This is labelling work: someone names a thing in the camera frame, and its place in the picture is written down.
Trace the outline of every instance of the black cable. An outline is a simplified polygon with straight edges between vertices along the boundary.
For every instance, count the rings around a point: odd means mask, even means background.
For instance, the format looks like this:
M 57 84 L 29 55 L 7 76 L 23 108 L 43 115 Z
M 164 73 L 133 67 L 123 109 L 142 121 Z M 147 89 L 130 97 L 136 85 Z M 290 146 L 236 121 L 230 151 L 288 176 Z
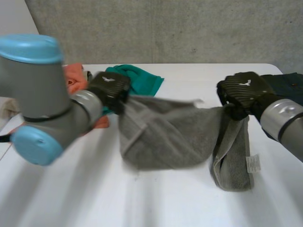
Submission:
M 0 136 L 0 143 L 10 142 L 10 137 L 11 137 L 11 134 L 6 134 L 6 135 L 3 135 L 3 136 Z

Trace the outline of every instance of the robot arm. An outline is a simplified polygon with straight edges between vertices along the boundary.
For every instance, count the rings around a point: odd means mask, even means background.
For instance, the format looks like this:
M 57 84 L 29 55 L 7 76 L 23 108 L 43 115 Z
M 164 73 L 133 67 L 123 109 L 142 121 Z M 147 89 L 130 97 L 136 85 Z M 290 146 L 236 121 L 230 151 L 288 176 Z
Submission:
M 92 129 L 103 106 L 119 114 L 127 98 L 129 78 L 106 72 L 70 97 L 62 60 L 58 42 L 52 37 L 0 37 L 0 96 L 18 101 L 26 123 L 10 140 L 33 164 L 51 164 L 77 137 Z
M 274 94 L 265 80 L 254 72 L 228 76 L 217 85 L 221 103 L 234 120 L 254 115 L 267 136 L 280 142 L 303 162 L 303 107 Z

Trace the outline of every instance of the towel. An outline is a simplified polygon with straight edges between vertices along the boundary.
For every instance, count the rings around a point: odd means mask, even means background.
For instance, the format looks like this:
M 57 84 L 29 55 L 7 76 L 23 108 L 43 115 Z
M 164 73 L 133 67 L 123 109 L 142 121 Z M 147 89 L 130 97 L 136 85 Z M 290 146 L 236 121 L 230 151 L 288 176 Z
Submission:
M 115 72 L 131 79 L 130 95 L 155 96 L 164 78 L 150 74 L 133 65 L 116 65 L 108 67 L 106 72 Z M 103 108 L 103 114 L 109 114 L 107 107 Z
M 63 68 L 63 71 L 66 79 L 66 87 L 70 94 L 73 94 L 78 90 L 85 89 L 88 85 L 88 81 L 91 80 L 91 73 L 88 71 L 83 71 L 83 67 L 80 63 L 67 65 Z M 19 112 L 20 109 L 16 100 L 9 99 L 2 105 L 0 117 L 4 119 L 11 118 L 17 115 Z M 109 120 L 107 116 L 101 117 L 94 126 L 95 129 L 107 127 L 109 127 Z
M 248 119 L 234 121 L 224 108 L 131 96 L 119 116 L 121 155 L 136 168 L 148 170 L 190 167 L 213 154 L 216 184 L 227 191 L 248 190 Z

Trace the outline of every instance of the gray towel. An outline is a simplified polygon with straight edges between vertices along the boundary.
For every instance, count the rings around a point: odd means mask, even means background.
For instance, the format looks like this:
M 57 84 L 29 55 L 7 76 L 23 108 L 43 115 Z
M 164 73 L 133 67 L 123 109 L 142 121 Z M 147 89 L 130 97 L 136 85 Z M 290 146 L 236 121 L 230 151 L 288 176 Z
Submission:
M 121 154 L 138 169 L 184 168 L 214 154 L 217 185 L 227 191 L 247 190 L 247 121 L 231 120 L 224 107 L 196 108 L 194 102 L 131 96 L 119 117 Z

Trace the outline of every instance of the light blue joint cap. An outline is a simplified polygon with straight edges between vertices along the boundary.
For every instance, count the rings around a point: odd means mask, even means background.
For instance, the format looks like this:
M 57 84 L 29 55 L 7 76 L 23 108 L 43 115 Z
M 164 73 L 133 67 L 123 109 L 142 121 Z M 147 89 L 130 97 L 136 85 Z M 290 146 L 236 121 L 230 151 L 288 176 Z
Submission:
M 13 34 L 0 36 L 0 56 L 30 64 L 63 61 L 58 41 L 46 35 Z
M 21 126 L 12 135 L 16 151 L 28 162 L 47 166 L 55 161 L 63 148 L 52 136 L 30 126 Z

